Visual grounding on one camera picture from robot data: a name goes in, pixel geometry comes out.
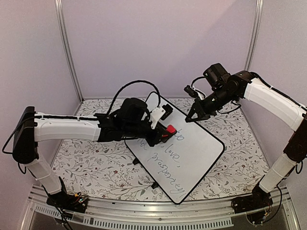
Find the red whiteboard eraser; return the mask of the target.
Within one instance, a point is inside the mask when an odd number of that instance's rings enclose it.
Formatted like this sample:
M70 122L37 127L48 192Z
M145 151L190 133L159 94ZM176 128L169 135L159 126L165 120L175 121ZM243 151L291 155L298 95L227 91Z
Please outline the red whiteboard eraser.
M165 131L163 132L163 138L170 138L177 133L177 130L172 126L168 125Z

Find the white whiteboard black frame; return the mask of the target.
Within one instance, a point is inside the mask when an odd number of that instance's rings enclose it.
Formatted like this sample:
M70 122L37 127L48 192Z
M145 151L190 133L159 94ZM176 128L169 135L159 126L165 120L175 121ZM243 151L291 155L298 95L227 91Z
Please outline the white whiteboard black frame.
M173 108L161 124L172 125L177 133L166 143L150 147L144 139L127 140L127 148L137 158L161 190L174 204L181 204L214 166L225 144L186 115L169 100L151 92L145 102L150 110L157 103Z

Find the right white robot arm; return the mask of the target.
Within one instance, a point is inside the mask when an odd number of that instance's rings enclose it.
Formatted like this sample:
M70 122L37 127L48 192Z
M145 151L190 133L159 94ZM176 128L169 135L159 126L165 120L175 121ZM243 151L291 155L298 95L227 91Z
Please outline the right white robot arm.
M194 98L185 118L187 123L208 120L229 102L236 104L239 99L246 99L278 117L294 132L282 155L255 186L254 194L248 199L248 205L258 209L266 202L266 194L307 157L307 108L267 84L255 72L243 70L230 74L220 63L216 63L207 68L201 78L207 80L213 92L205 96L193 84L184 88Z

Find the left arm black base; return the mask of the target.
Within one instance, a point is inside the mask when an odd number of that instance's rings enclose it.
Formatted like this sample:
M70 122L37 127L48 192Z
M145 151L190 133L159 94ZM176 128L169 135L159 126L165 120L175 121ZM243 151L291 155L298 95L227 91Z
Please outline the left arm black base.
M73 212L85 213L88 205L88 195L78 192L74 195L68 194L63 180L59 177L61 190L56 194L47 194L47 204L59 209L70 210Z

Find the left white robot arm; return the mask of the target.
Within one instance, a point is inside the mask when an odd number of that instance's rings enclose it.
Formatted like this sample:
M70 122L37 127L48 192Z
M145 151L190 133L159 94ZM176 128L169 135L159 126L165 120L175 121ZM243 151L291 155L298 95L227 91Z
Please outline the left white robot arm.
M119 109L106 114L96 113L92 117L47 115L29 106L12 134L12 157L32 172L46 191L53 195L55 203L67 208L71 197L66 194L63 183L47 161L38 154L39 142L53 139L112 142L142 138L153 147L176 134L172 125L161 124L171 113L169 106L159 105L149 110L148 105L137 98L125 99Z

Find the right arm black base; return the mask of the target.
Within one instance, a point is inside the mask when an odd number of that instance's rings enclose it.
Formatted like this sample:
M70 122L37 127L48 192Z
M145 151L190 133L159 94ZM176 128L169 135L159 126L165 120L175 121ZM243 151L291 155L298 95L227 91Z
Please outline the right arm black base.
M247 220L253 225L264 223L270 213L272 204L271 194L264 192L258 184L252 189L250 195L238 196L231 201L231 207L236 214L261 209L259 212L247 215Z

